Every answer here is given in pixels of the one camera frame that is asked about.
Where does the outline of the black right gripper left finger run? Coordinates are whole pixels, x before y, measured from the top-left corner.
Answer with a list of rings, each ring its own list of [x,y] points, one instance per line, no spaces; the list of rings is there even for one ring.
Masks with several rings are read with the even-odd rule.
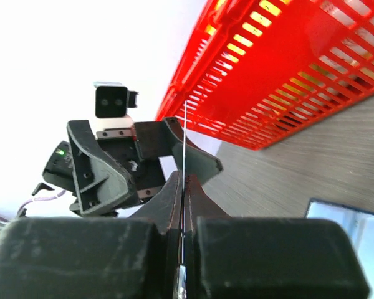
[[[176,298],[182,180],[127,218],[20,217],[0,233],[0,298]]]

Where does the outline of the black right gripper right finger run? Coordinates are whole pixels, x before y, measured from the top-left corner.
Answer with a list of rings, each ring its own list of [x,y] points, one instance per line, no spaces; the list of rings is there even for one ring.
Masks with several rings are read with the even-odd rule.
[[[367,298],[342,227],[327,219],[231,217],[186,180],[188,298]]]

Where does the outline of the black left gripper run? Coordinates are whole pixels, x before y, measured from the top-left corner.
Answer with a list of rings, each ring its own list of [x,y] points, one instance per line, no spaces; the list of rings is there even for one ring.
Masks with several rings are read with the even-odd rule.
[[[70,210],[82,217],[109,216],[149,201],[165,184],[160,157],[172,156],[177,169],[201,184],[223,171],[220,159],[186,137],[175,117],[135,123],[137,150],[131,138],[98,142],[87,120],[69,121],[67,133],[69,142],[54,151],[42,176],[75,196]]]

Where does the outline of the black credit card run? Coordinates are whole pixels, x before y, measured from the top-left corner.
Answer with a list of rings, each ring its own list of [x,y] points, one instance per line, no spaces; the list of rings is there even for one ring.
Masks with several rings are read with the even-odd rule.
[[[184,197],[185,197],[185,170],[186,170],[186,118],[187,118],[187,101],[184,102],[184,117],[183,117],[183,151],[182,151],[182,197],[181,197],[181,257],[178,277],[178,298],[186,298],[185,284],[186,284],[186,268],[185,268],[185,212],[184,212]]]

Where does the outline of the blue leather card holder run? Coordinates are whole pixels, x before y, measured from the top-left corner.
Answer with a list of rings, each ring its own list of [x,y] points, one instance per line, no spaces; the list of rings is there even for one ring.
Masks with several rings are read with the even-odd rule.
[[[350,238],[374,298],[374,212],[346,204],[312,198],[306,218],[328,219],[338,223]]]

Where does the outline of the red plastic shopping basket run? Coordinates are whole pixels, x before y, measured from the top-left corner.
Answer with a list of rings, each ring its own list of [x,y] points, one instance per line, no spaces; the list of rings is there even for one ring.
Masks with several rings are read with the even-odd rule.
[[[208,1],[156,114],[252,150],[374,94],[374,1]]]

